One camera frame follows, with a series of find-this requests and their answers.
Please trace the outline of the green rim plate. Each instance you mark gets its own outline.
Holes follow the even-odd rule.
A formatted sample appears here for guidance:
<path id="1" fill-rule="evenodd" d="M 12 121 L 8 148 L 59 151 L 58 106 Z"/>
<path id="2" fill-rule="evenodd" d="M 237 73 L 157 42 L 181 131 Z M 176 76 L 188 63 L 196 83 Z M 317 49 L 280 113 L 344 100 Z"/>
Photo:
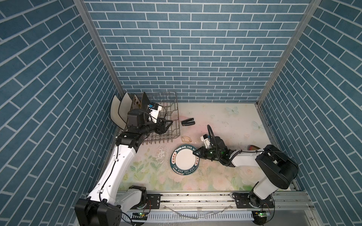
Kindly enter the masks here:
<path id="1" fill-rule="evenodd" d="M 199 165 L 199 158 L 193 154 L 196 148 L 192 145 L 181 145 L 177 147 L 171 157 L 170 164 L 176 164 L 181 169 L 189 169 L 193 165 Z"/>
<path id="2" fill-rule="evenodd" d="M 199 167 L 198 164 L 196 165 L 193 165 L 191 168 L 189 169 L 186 169 L 186 170 L 182 170 L 181 168 L 179 168 L 176 164 L 170 164 L 171 166 L 171 169 L 176 173 L 176 174 L 179 174 L 179 175 L 183 175 L 183 176 L 187 176 L 187 175 L 190 175 L 190 174 L 193 174 Z"/>

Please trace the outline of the black square plate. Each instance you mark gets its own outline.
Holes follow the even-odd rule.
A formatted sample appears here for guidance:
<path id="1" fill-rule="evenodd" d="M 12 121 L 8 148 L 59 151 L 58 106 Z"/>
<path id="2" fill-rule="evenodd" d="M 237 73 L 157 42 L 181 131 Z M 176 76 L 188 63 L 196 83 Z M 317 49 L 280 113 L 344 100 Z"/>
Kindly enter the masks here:
<path id="1" fill-rule="evenodd" d="M 147 111 L 148 110 L 148 106 L 149 104 L 151 103 L 151 101 L 149 100 L 146 92 L 143 92 L 142 94 L 142 98 L 141 98 L 141 107 L 140 109 L 143 110 L 143 111 Z"/>

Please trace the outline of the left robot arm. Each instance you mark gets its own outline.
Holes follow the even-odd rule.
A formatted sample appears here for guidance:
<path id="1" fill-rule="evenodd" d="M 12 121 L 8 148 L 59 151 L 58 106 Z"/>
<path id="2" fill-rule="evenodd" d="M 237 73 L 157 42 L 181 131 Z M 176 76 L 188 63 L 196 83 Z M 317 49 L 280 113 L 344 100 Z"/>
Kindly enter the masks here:
<path id="1" fill-rule="evenodd" d="M 127 114 L 127 128 L 116 138 L 110 160 L 96 186 L 87 198 L 79 199 L 74 207 L 81 226 L 118 226 L 133 207 L 147 205 L 147 189 L 131 186 L 116 201 L 119 185 L 143 141 L 151 133 L 162 135 L 172 120 L 160 117 L 163 106 L 149 104 L 145 110 L 133 109 Z"/>

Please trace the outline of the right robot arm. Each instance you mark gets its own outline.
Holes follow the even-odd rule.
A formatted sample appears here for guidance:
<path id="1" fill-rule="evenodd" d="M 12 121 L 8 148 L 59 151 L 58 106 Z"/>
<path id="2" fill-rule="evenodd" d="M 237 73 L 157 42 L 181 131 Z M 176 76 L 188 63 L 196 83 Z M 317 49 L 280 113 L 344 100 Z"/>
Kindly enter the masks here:
<path id="1" fill-rule="evenodd" d="M 193 151 L 193 154 L 210 161 L 218 161 L 226 167 L 260 167 L 264 177 L 258 181 L 248 194 L 248 202 L 254 208 L 259 208 L 271 194 L 278 189 L 286 190 L 299 172 L 299 166 L 286 153 L 273 145 L 256 150 L 231 150 L 220 137 L 201 137 L 204 146 Z"/>

